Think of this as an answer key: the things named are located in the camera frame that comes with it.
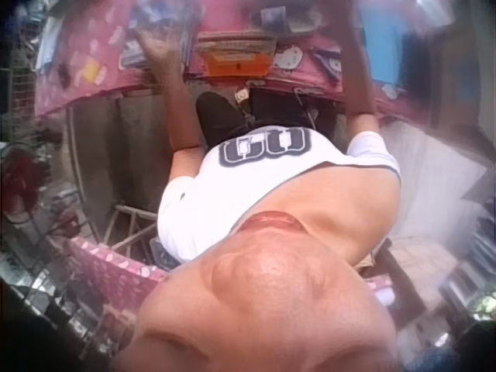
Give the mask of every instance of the man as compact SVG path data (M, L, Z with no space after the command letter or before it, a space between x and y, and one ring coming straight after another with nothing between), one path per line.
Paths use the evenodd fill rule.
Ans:
M183 264L145 300L122 370L396 370L395 331L353 269L398 210L351 2L323 2L342 46L351 143L263 127L207 154L174 38L140 42L161 83L174 159L158 218Z

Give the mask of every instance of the lips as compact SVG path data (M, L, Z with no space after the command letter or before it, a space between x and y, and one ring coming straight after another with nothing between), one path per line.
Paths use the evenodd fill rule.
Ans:
M265 211L250 216L237 231L254 231L267 227L307 233L306 228L294 216L286 212Z

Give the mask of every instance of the pink table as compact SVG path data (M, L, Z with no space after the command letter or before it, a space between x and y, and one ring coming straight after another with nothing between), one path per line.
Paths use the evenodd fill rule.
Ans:
M360 0L374 6L386 7L402 14L409 25L420 33L428 26L422 10L415 1L389 2L387 0ZM125 42L129 12L136 0L93 0L80 2L80 8L67 16L60 32L52 66L39 74L36 83L36 115L61 109L80 99L96 96L116 97L132 94L131 91L149 87L149 79L140 70L120 70L119 55ZM199 28L200 33L231 32L246 29L247 20L233 0L200 0L205 15ZM319 34L294 42L304 52L303 59L294 71L272 67L264 79L208 79L203 60L195 52L191 55L188 69L189 84L199 81L208 84L231 84L257 86L276 91L298 92L336 101L343 101L340 82L331 83L328 75L309 54L314 47L329 49L337 44ZM60 83L59 66L63 64L71 77L64 89ZM93 81L85 76L88 71ZM383 90L384 84L374 83L378 108L385 115L392 115L417 123L424 123L427 110L420 108L405 91L397 91L398 97L391 99Z

